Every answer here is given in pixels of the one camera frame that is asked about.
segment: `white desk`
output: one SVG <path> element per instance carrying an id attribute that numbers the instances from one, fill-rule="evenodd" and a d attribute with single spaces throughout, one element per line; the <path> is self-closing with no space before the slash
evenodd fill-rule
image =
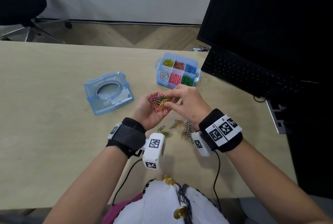
<path id="1" fill-rule="evenodd" d="M 0 41 L 0 48 L 0 209 L 52 207 L 105 147 L 111 129 L 132 113 L 138 99 L 158 88 L 167 90 L 156 84 L 153 67 L 164 50 L 10 41 Z M 197 60 L 199 67 L 207 55 L 172 52 Z M 126 75 L 135 101 L 95 116 L 83 84 L 116 71 Z M 232 116 L 244 137 L 296 180 L 286 136 L 277 134 L 265 103 L 205 73 L 198 89 L 212 108 Z M 147 135 L 175 119 L 182 118 L 172 111 Z M 133 197 L 149 179 L 161 179 L 165 173 L 214 198 L 217 157 L 201 157 L 180 133 L 177 128 L 167 138 L 162 170 L 148 170 L 138 163 L 116 202 Z M 252 196 L 227 157 L 222 153 L 220 157 L 218 196 Z M 119 184 L 135 160 L 129 160 Z"/>

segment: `computer monitor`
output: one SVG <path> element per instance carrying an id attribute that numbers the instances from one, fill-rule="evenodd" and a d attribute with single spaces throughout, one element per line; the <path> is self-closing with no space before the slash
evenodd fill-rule
<path id="1" fill-rule="evenodd" d="M 327 79 L 332 0 L 210 0 L 198 40 L 301 81 Z"/>

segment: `left hand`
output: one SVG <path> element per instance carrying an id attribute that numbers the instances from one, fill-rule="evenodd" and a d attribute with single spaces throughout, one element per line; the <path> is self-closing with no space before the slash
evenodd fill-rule
<path id="1" fill-rule="evenodd" d="M 151 97 L 157 96 L 158 91 L 141 97 L 139 103 L 130 118 L 138 121 L 143 125 L 146 131 L 156 127 L 166 116 L 164 112 L 157 113 L 153 104 L 149 102 Z"/>

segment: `black office chair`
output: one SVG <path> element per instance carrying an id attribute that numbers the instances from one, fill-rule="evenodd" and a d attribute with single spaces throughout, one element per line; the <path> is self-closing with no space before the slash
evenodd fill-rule
<path id="1" fill-rule="evenodd" d="M 42 20 L 37 19 L 37 16 L 44 11 L 46 6 L 46 0 L 0 0 L 0 25 L 7 26 L 21 24 L 23 26 L 22 28 L 3 34 L 1 40 L 10 41 L 9 36 L 19 35 L 26 32 L 26 42 L 31 42 L 36 34 L 44 33 L 61 43 L 65 43 L 41 29 L 37 24 L 43 22 Z M 47 23 L 55 22 L 64 23 L 66 28 L 73 27 L 68 20 L 52 20 Z"/>

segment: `herringbone floor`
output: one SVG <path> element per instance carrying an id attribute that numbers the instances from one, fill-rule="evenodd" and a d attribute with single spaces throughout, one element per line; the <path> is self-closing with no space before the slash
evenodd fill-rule
<path id="1" fill-rule="evenodd" d="M 207 46 L 197 40 L 199 27 L 171 27 L 134 24 L 73 23 L 72 29 L 61 24 L 43 25 L 43 28 L 67 44 L 113 46 L 144 49 L 190 50 L 190 47 Z M 22 41 L 22 36 L 11 37 Z M 41 35 L 34 42 L 56 41 Z"/>

